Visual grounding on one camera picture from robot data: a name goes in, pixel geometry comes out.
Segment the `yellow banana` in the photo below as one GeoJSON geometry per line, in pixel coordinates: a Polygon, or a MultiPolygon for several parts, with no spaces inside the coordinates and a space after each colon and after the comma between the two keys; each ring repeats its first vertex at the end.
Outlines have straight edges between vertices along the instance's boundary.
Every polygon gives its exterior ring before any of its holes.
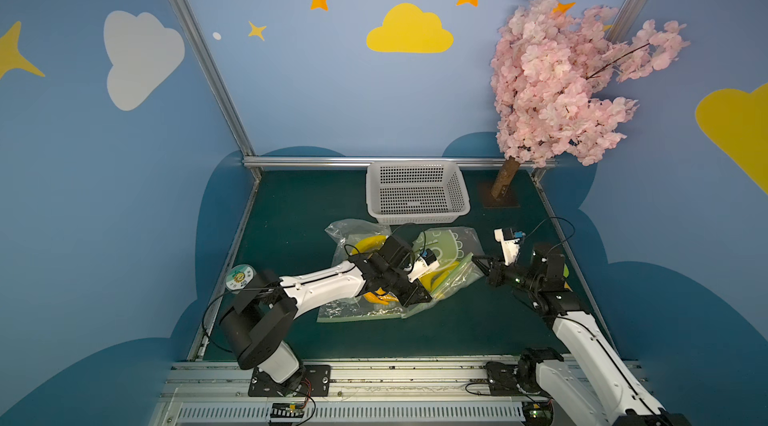
{"type": "Polygon", "coordinates": [[[420,283],[430,293],[437,293],[442,285],[448,280],[448,277],[458,268],[459,262],[454,261],[448,266],[440,267],[438,270],[429,272],[419,278],[420,283]]]}

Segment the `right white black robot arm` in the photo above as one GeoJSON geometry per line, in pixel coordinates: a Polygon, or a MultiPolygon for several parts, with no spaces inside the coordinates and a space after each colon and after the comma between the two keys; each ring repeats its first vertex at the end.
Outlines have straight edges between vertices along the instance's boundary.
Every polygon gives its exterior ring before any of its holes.
{"type": "Polygon", "coordinates": [[[542,393],[576,425],[688,425],[681,413],[663,406],[630,371],[602,334],[595,316],[567,285],[565,258],[544,244],[521,264],[519,239],[502,242],[503,256],[475,256],[473,263],[493,286],[510,285],[526,293],[531,309],[567,348],[587,384],[572,373],[552,348],[528,348],[520,354],[516,387],[542,393]]]}

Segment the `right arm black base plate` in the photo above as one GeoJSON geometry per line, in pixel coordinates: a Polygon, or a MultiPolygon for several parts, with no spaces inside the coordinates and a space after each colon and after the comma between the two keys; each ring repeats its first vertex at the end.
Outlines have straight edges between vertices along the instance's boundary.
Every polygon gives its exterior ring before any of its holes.
{"type": "Polygon", "coordinates": [[[489,361],[484,368],[492,396],[546,396],[536,380],[536,368],[547,360],[563,361],[553,348],[526,348],[515,364],[489,361]]]}

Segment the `green printed zip bag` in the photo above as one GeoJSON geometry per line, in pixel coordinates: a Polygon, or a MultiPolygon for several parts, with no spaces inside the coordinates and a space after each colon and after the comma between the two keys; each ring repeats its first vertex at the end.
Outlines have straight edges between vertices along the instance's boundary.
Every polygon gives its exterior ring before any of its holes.
{"type": "Polygon", "coordinates": [[[431,250],[436,256],[438,266],[419,278],[429,292],[429,303],[412,305],[400,314],[402,319],[430,309],[438,302],[448,299],[461,289],[469,286],[483,276],[473,263],[475,256],[483,256],[484,251],[478,235],[473,228],[450,227],[430,228],[414,242],[414,251],[421,253],[431,250]]]}

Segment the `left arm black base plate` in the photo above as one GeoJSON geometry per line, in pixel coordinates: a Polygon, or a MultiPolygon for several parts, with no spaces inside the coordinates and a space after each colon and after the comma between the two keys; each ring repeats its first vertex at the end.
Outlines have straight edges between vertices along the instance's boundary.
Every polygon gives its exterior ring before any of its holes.
{"type": "Polygon", "coordinates": [[[249,397],[327,397],[331,372],[328,364],[301,365],[288,379],[277,382],[266,372],[255,369],[247,394],[249,397]]]}

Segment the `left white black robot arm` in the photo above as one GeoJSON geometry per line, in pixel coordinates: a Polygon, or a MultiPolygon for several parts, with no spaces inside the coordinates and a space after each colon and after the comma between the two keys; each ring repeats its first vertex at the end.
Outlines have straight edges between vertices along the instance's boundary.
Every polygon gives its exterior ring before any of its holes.
{"type": "Polygon", "coordinates": [[[294,321],[328,303],[371,293],[390,295],[402,307],[426,304],[420,278],[439,262],[427,248],[416,252],[401,237],[387,236],[370,251],[353,247],[336,266],[299,276],[258,271],[220,314],[218,327],[239,367],[284,390],[298,390],[305,367],[286,343],[294,321]]]}

